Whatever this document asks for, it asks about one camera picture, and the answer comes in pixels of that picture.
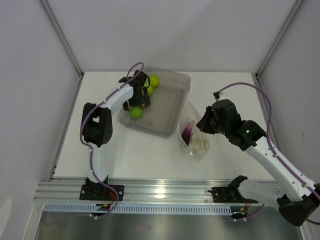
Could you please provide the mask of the green custard apple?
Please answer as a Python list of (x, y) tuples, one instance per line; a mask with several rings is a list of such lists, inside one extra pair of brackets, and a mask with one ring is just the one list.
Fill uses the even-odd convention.
[(129, 109), (129, 115), (132, 119), (138, 119), (143, 115), (144, 111), (142, 107), (136, 106), (136, 107), (130, 107)]

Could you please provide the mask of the clear dotted zip bag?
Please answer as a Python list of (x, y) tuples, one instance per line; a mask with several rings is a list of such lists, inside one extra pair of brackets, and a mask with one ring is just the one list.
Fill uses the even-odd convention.
[(181, 112), (177, 129), (180, 146), (189, 162), (201, 162), (210, 149), (208, 137), (197, 128), (201, 115), (190, 101), (186, 101)]

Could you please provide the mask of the purple eggplant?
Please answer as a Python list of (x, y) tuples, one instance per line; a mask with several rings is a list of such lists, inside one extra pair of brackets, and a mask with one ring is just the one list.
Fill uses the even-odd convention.
[(192, 135), (192, 130), (194, 127), (194, 121), (191, 121), (187, 124), (187, 126), (184, 128), (184, 130), (182, 131), (181, 137), (183, 139), (183, 141), (188, 145), (191, 139), (191, 135)]

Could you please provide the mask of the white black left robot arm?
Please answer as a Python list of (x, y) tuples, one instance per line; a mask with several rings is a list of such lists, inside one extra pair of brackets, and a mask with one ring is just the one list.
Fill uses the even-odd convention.
[(133, 119), (143, 115), (150, 106), (150, 77), (141, 70), (125, 76), (101, 103), (86, 103), (82, 111), (80, 141), (89, 148), (89, 174), (81, 187), (80, 200), (122, 200), (124, 187), (108, 184), (108, 172), (103, 151), (113, 135), (113, 114), (118, 109), (129, 112)]

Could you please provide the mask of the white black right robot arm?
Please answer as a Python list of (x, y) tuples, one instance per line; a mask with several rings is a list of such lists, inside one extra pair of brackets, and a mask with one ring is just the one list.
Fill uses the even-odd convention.
[(267, 133), (253, 120), (243, 120), (229, 99), (207, 106), (197, 128), (206, 134), (221, 134), (254, 158), (277, 181), (271, 187), (239, 175), (229, 183), (228, 196), (234, 202), (243, 198), (278, 210), (290, 224), (300, 227), (320, 206), (320, 186), (305, 177), (279, 152)]

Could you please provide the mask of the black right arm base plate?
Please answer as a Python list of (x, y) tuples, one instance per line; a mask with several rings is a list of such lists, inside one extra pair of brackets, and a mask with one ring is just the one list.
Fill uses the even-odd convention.
[(236, 188), (216, 186), (211, 187), (207, 192), (211, 194), (214, 203), (258, 203), (254, 199), (242, 197)]

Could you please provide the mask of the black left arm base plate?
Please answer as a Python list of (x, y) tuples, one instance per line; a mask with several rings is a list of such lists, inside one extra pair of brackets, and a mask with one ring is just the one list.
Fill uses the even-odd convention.
[(125, 186), (111, 185), (110, 187), (117, 192), (118, 197), (114, 191), (103, 185), (93, 187), (84, 184), (81, 187), (79, 199), (83, 201), (122, 201), (125, 192)]

